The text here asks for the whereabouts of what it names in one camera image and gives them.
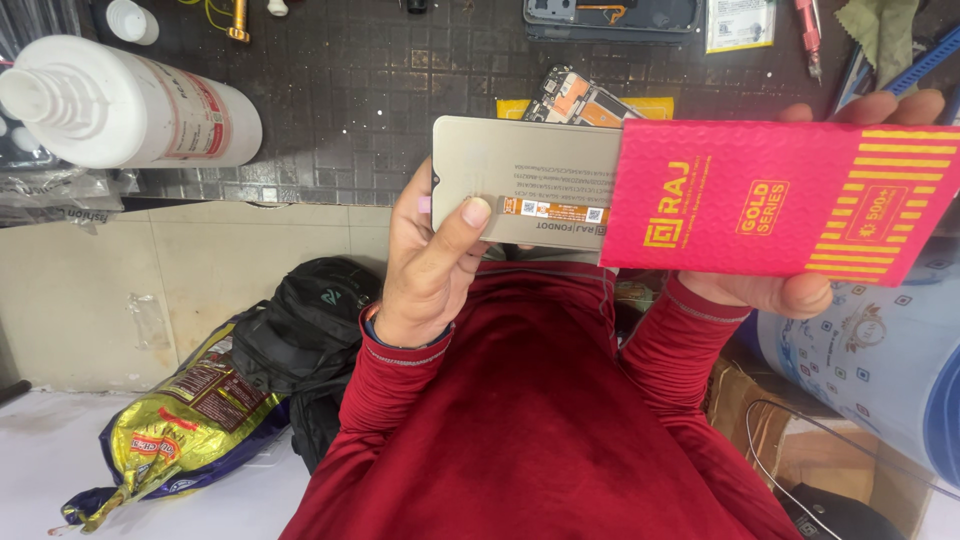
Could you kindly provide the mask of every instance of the replacement phone screen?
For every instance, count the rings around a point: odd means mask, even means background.
[[[483,240],[600,251],[622,134],[441,116],[433,125],[434,231],[464,200],[482,197],[493,209]]]
[[[540,90],[523,114],[528,122],[622,128],[624,118],[645,117],[566,64],[551,67]]]

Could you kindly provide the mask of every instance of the person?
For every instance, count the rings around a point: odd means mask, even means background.
[[[876,92],[834,119],[929,124],[943,106]],[[750,306],[812,317],[826,278],[674,273],[618,348],[611,270],[481,262],[490,207],[467,200],[433,234],[430,176],[428,159],[396,201],[341,430],[282,540],[801,538],[699,404]]]

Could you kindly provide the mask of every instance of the wrist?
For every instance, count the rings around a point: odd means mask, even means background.
[[[690,292],[700,298],[719,304],[720,306],[746,307],[748,304],[733,296],[723,286],[725,276],[707,272],[691,272],[682,270],[677,274],[677,280]]]
[[[433,328],[436,325],[412,324],[393,313],[380,309],[373,315],[373,333],[385,345],[399,349],[419,349],[437,340],[446,327]]]

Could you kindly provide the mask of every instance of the dark tiled surface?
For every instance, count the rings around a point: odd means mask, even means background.
[[[263,146],[250,164],[147,170],[148,197],[391,205],[429,153],[437,116],[493,117],[496,99],[529,98],[559,61],[618,96],[673,97],[677,118],[770,119],[798,101],[823,118],[852,50],[831,15],[845,0],[821,0],[823,88],[805,75],[789,3],[778,9],[774,47],[710,56],[705,32],[682,48],[530,43],[520,0],[476,0],[473,13],[464,13],[464,0],[430,0],[421,16],[390,0],[304,0],[283,18],[254,0],[249,45],[209,26],[202,3],[138,0],[160,24],[159,40],[142,47],[104,31],[107,3],[94,0],[105,44],[234,86],[263,119]],[[940,36],[960,22],[949,4],[931,2],[915,34]],[[227,25],[228,17],[214,17]],[[950,63],[921,86],[952,89],[960,55]]]

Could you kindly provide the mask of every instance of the bottle label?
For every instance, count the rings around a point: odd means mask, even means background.
[[[174,112],[174,129],[158,160],[214,159],[230,143],[230,115],[223,98],[203,78],[158,61],[135,57],[154,74]]]

